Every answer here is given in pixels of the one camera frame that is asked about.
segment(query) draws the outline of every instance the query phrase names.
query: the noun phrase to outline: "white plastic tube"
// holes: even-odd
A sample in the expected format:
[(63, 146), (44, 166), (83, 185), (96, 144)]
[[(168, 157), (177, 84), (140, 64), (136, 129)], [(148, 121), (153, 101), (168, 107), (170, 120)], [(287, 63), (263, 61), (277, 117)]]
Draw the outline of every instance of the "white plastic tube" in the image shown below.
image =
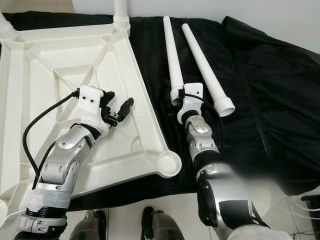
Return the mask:
[(177, 105), (177, 99), (179, 97), (179, 90), (184, 87), (184, 80), (182, 78), (174, 33), (172, 32), (170, 17), (163, 17), (164, 35), (166, 44), (166, 54), (168, 57), (170, 83), (171, 83), (171, 103)]
[(113, 26), (118, 31), (126, 31), (130, 36), (128, 0), (114, 0)]
[(194, 59), (200, 69), (205, 84), (214, 101), (213, 106), (215, 110), (219, 113), (220, 117), (225, 117), (232, 114), (236, 108), (231, 99), (226, 96), (224, 90), (222, 89), (215, 73), (210, 67), (189, 25), (186, 23), (183, 24), (182, 30), (192, 51)]
[(114, 15), (119, 17), (128, 16), (127, 0), (114, 0)]
[(0, 40), (13, 39), (17, 36), (16, 30), (0, 12)]

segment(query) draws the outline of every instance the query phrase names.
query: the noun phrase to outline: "white tape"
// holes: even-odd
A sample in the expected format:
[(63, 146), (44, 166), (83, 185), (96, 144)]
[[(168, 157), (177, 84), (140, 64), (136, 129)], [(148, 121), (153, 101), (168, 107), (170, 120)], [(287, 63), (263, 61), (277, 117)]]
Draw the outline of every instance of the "white tape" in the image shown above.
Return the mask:
[(71, 195), (70, 192), (36, 188), (32, 190), (29, 204), (26, 207), (32, 212), (37, 212), (42, 207), (67, 209), (70, 204)]

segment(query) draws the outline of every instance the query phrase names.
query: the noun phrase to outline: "black cable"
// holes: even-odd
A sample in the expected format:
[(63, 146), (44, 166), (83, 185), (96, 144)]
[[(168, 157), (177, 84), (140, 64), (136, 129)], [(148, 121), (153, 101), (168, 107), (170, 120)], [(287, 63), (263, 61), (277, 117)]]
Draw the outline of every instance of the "black cable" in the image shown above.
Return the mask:
[(31, 153), (29, 151), (28, 145), (27, 145), (27, 135), (28, 132), (30, 131), (30, 129), (33, 127), (33, 125), (35, 125), (40, 119), (42, 119), (46, 114), (48, 114), (50, 111), (52, 111), (53, 109), (57, 108), (58, 106), (60, 106), (61, 104), (65, 103), (66, 101), (68, 101), (70, 98), (72, 97), (79, 97), (79, 90), (76, 90), (74, 92), (72, 92), (71, 94), (69, 94), (68, 96), (66, 96), (65, 98), (63, 98), (62, 100), (58, 101), (56, 104), (52, 105), (51, 107), (49, 107), (47, 110), (45, 110), (43, 113), (41, 113), (39, 116), (37, 116), (24, 130), (23, 135), (22, 135), (22, 145), (23, 145), (23, 149), (25, 151), (25, 154), (27, 156), (27, 158), (29, 159), (29, 162), (31, 164), (31, 166), (33, 167), (33, 170), (35, 171), (35, 176), (38, 178), (39, 177), (39, 170), (38, 167), (35, 163), (35, 160), (33, 159), (33, 157), (31, 156)]
[(225, 133), (224, 122), (223, 122), (222, 118), (220, 117), (219, 113), (217, 112), (217, 110), (209, 102), (207, 102), (206, 100), (204, 100), (203, 98), (201, 98), (199, 96), (188, 94), (188, 93), (184, 93), (183, 95), (202, 101), (206, 105), (207, 108), (211, 109), (217, 115), (217, 117), (219, 118), (219, 121), (220, 121), (221, 128), (222, 128), (221, 145), (220, 145), (220, 152), (222, 153), (224, 151), (224, 147), (225, 147), (225, 137), (226, 137), (225, 134), (226, 133)]
[(54, 142), (49, 146), (49, 148), (46, 150), (46, 152), (45, 152), (45, 154), (44, 154), (44, 156), (43, 156), (43, 158), (42, 158), (42, 161), (41, 161), (41, 163), (40, 163), (40, 165), (39, 165), (39, 168), (38, 168), (39, 176), (35, 176), (35, 178), (34, 178), (33, 185), (32, 185), (32, 190), (36, 188), (38, 179), (39, 179), (39, 177), (40, 177), (41, 169), (42, 169), (42, 167), (44, 166), (45, 161), (46, 161), (46, 159), (47, 159), (47, 157), (48, 157), (51, 149), (54, 147), (55, 144), (56, 144), (56, 141), (54, 141)]
[(296, 235), (306, 235), (306, 236), (316, 236), (320, 234), (320, 231), (314, 231), (314, 230), (309, 230), (309, 231), (298, 231), (293, 234), (289, 234), (290, 236), (293, 237), (293, 239), (296, 239)]

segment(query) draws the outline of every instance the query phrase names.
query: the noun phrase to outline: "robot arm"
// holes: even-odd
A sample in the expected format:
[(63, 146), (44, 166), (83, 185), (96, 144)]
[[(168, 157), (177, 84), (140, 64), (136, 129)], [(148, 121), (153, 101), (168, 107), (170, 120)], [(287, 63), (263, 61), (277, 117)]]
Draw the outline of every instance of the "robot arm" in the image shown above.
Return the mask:
[(201, 221), (213, 227), (220, 240), (290, 240), (287, 233), (271, 230), (262, 221), (245, 183), (223, 161), (213, 139), (213, 131), (201, 116), (202, 101), (199, 98), (202, 98), (202, 87), (201, 83), (184, 85), (179, 95), (185, 97), (177, 114), (178, 121), (185, 127), (189, 153), (196, 170)]
[(45, 159), (25, 214), (19, 216), (16, 240), (58, 239), (67, 226), (66, 212), (79, 169), (98, 138), (105, 137), (129, 114), (134, 100), (129, 98), (118, 113), (107, 106), (115, 96), (91, 86), (81, 86), (78, 108), (81, 123), (74, 124), (54, 144)]

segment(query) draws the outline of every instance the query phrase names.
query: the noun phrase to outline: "black cloth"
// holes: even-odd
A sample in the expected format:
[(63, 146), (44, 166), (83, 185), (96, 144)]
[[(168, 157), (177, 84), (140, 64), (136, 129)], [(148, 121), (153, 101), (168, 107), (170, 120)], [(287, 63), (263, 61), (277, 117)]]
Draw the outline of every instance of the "black cloth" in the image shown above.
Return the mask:
[[(16, 30), (108, 24), (111, 16), (26, 12), (5, 14)], [(246, 178), (276, 178), (289, 195), (320, 183), (320, 56), (267, 36), (233, 18), (222, 24), (171, 18), (185, 83), (204, 83), (181, 26), (188, 23), (235, 112), (223, 118), (223, 159)], [(69, 210), (121, 206), (143, 199), (196, 191), (195, 170), (177, 109), (170, 106), (170, 79), (162, 17), (132, 17), (130, 42), (168, 147), (182, 160), (170, 179), (146, 176), (71, 201)], [(204, 98), (213, 104), (204, 88)], [(221, 144), (216, 115), (203, 117)]]

